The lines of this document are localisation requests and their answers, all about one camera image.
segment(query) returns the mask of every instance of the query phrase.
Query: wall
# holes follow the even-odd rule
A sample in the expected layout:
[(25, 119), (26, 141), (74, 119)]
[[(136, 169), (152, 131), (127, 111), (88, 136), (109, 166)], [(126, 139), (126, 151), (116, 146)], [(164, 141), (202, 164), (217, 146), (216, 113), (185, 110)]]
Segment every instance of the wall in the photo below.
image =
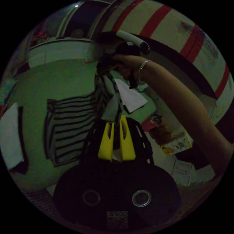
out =
[(229, 74), (227, 84), (219, 97), (219, 99), (215, 103), (215, 107), (212, 113), (212, 122), (214, 124), (218, 123), (222, 117), (225, 115), (227, 110), (229, 109), (234, 98), (234, 81), (231, 73)]
[[(184, 30), (180, 21), (189, 24), (191, 29)], [(198, 35), (198, 29), (188, 17), (159, 2), (127, 0), (111, 14), (102, 31), (124, 30), (177, 51), (203, 75), (218, 99), (225, 88), (229, 70), (220, 52), (218, 58), (212, 56), (207, 38)]]
[(17, 70), (25, 63), (27, 63), (30, 56), (29, 49), (32, 36), (33, 31), (29, 32), (29, 34), (26, 35), (26, 37), (19, 43), (5, 68), (1, 78), (1, 83), (8, 78), (13, 78)]
[(30, 50), (30, 68), (63, 59), (85, 59), (89, 51), (90, 41), (57, 41), (42, 44)]

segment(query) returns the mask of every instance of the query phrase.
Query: red stripe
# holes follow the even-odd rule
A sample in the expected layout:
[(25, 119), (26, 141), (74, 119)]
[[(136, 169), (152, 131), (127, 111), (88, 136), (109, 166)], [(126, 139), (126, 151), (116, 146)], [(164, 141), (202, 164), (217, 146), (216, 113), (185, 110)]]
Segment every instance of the red stripe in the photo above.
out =
[(161, 23), (161, 21), (164, 19), (164, 17), (170, 12), (171, 8), (168, 6), (161, 6), (148, 20), (146, 25), (143, 27), (140, 36), (148, 37), (150, 38), (155, 31), (155, 29), (158, 27), (158, 25)]
[(117, 19), (117, 21), (115, 22), (113, 28), (111, 31), (117, 32), (122, 23), (124, 22), (124, 20), (126, 19), (126, 17), (128, 16), (128, 14), (141, 2), (143, 2), (144, 0), (136, 0), (134, 1), (132, 4), (130, 4), (129, 6), (126, 7), (126, 9), (123, 11), (123, 13), (119, 16), (119, 18)]
[(186, 57), (187, 60), (190, 61), (191, 63), (193, 63), (195, 61), (196, 57), (198, 56), (198, 54), (202, 48), (204, 39), (205, 39), (204, 35), (198, 35), (194, 46), (192, 47), (189, 55)]
[(187, 42), (185, 43), (184, 47), (180, 51), (180, 54), (185, 58), (187, 57), (188, 53), (191, 51), (192, 46), (194, 45), (194, 42), (195, 42), (196, 37), (197, 37), (198, 28), (199, 27), (197, 25), (194, 25), (193, 30), (192, 30)]
[(217, 98), (220, 97), (220, 95), (222, 94), (226, 84), (227, 84), (227, 81), (228, 81), (228, 77), (229, 77), (229, 68), (227, 66), (227, 64), (225, 65), (225, 71), (224, 71), (224, 75), (223, 75), (223, 78), (219, 84), (219, 87), (217, 88), (217, 90), (215, 91), (215, 95)]

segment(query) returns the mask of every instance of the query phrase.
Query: striped cloth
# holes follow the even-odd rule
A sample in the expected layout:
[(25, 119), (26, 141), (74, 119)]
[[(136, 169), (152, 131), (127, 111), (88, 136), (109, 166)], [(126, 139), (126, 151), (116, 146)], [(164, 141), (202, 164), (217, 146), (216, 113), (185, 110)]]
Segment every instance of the striped cloth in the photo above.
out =
[(95, 90), (85, 96), (47, 100), (44, 129), (46, 157), (54, 166), (79, 159), (95, 119), (119, 124), (122, 100), (112, 75), (95, 76)]

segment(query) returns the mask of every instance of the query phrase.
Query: white wall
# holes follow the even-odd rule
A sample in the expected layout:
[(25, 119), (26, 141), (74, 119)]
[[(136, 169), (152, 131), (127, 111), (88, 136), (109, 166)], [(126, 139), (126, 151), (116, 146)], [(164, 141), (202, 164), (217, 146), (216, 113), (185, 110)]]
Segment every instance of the white wall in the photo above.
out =
[(228, 82), (219, 97), (219, 99), (216, 101), (216, 105), (214, 107), (211, 120), (214, 124), (218, 123), (222, 117), (225, 115), (227, 110), (229, 109), (232, 100), (234, 98), (234, 81), (232, 78), (231, 73), (228, 77)]
[(144, 57), (166, 68), (170, 73), (172, 73), (175, 77), (177, 77), (184, 85), (186, 85), (195, 95), (198, 96), (201, 93), (200, 89), (193, 82), (193, 80), (190, 79), (190, 77), (186, 73), (184, 73), (178, 66), (176, 66), (166, 57), (153, 51)]
[(30, 68), (63, 59), (85, 59), (90, 41), (57, 41), (30, 50)]

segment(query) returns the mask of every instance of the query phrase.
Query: window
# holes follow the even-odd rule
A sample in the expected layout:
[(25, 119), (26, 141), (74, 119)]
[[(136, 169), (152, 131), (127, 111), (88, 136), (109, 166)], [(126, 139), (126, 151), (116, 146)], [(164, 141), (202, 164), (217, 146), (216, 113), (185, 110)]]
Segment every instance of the window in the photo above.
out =
[(87, 38), (89, 30), (95, 20), (103, 10), (108, 7), (108, 3), (98, 1), (85, 1), (71, 17), (64, 37), (73, 37), (74, 32), (82, 34), (82, 38)]
[(75, 4), (60, 9), (59, 11), (51, 14), (44, 22), (44, 30), (48, 32), (50, 37), (56, 37), (59, 27), (66, 17), (66, 15), (74, 8)]

